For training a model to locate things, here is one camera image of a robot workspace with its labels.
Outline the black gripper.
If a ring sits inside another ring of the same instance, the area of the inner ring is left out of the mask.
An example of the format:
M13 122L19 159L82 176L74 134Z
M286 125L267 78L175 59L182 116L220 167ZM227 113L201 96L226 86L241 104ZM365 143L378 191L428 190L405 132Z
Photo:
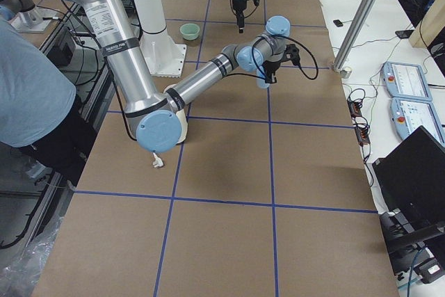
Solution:
M236 15L238 32L243 33L245 27L244 10L247 8L247 0L232 0L232 9Z
M264 61L262 68L264 70L264 81L266 84L277 83L276 71L281 67L281 61Z

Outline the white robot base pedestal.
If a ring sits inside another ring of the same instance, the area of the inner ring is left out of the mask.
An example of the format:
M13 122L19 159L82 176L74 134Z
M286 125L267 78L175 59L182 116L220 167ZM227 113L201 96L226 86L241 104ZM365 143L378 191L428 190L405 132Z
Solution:
M170 37L161 0L134 0L142 37L140 48L152 75L180 77L187 46Z

